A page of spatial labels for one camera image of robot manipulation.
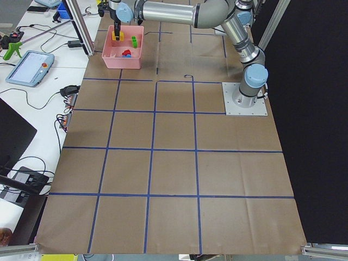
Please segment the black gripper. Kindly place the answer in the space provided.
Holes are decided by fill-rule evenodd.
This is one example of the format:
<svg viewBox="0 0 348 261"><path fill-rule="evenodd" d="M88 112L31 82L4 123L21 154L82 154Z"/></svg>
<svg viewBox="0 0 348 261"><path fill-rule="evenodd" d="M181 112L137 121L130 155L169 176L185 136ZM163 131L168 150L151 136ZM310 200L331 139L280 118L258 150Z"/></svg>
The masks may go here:
<svg viewBox="0 0 348 261"><path fill-rule="evenodd" d="M119 35L121 28L121 21L116 14L119 3L121 3L120 0L102 0L97 4L100 17L103 17L106 11L109 12L110 18L114 21L114 32L116 36Z"/></svg>

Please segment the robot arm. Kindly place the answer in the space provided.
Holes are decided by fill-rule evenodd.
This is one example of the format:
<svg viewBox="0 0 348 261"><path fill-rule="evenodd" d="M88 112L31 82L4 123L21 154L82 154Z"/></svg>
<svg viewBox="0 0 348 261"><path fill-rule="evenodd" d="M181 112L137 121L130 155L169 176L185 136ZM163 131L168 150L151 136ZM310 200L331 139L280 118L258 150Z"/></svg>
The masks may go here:
<svg viewBox="0 0 348 261"><path fill-rule="evenodd" d="M121 23L132 20L159 21L187 24L198 29L213 29L221 26L230 38L243 64L243 79L247 80L247 68L253 64L265 65L263 50L255 46L244 29L252 24L252 1L204 1L196 5L183 5L153 1L97 1L100 17L108 11L114 21L114 35L120 39Z"/></svg>

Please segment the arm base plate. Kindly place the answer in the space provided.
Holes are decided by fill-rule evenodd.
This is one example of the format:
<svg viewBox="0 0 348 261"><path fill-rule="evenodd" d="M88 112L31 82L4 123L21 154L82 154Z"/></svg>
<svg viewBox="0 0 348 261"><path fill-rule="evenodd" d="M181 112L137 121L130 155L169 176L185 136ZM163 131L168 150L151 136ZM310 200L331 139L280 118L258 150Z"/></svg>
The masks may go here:
<svg viewBox="0 0 348 261"><path fill-rule="evenodd" d="M223 100L227 116L268 116L260 90L255 97L246 97L239 90L240 83L222 82Z"/></svg>

